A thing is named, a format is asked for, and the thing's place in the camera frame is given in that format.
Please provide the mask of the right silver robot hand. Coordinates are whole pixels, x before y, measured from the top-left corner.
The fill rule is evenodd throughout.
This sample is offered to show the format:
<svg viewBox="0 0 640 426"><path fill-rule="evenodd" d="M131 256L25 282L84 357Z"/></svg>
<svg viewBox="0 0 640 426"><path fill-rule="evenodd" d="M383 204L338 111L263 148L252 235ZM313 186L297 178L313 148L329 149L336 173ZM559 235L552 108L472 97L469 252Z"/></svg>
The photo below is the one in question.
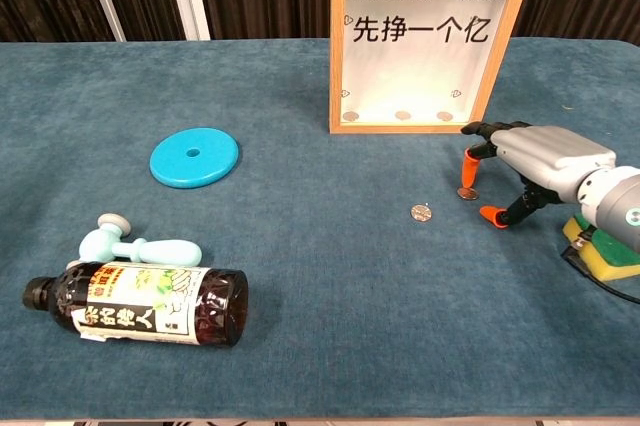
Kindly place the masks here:
<svg viewBox="0 0 640 426"><path fill-rule="evenodd" d="M514 170L524 192L509 207L483 206L481 216L498 229L515 225L548 204L583 204L583 186L592 186L595 174L616 167L616 153L559 126L535 126L522 121L475 121L461 128L484 142L464 152L461 181L474 185L483 159L498 158Z"/></svg>

